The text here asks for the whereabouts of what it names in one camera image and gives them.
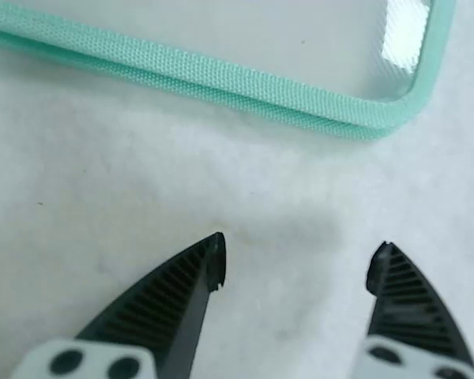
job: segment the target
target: black plastic jaw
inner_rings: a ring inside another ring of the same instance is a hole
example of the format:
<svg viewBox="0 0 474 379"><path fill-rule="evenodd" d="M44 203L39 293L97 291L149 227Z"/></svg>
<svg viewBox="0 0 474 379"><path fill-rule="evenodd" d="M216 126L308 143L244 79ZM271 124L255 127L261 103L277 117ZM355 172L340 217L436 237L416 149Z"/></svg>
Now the black plastic jaw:
<svg viewBox="0 0 474 379"><path fill-rule="evenodd" d="M139 280L77 338L145 347L159 379L188 378L209 294L224 284L225 274L225 241L218 232Z"/></svg>
<svg viewBox="0 0 474 379"><path fill-rule="evenodd" d="M393 243L372 257L367 290L376 296L368 334L469 364L474 361L450 312L421 271Z"/></svg>

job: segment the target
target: white marble surface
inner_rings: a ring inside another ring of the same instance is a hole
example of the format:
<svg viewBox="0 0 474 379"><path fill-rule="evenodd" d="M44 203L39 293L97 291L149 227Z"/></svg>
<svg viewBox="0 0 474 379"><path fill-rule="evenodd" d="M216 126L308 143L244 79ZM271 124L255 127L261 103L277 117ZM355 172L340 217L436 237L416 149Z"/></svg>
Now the white marble surface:
<svg viewBox="0 0 474 379"><path fill-rule="evenodd" d="M221 230L193 379L345 378L395 241L474 353L474 0L425 111L342 141L0 51L0 378Z"/></svg>

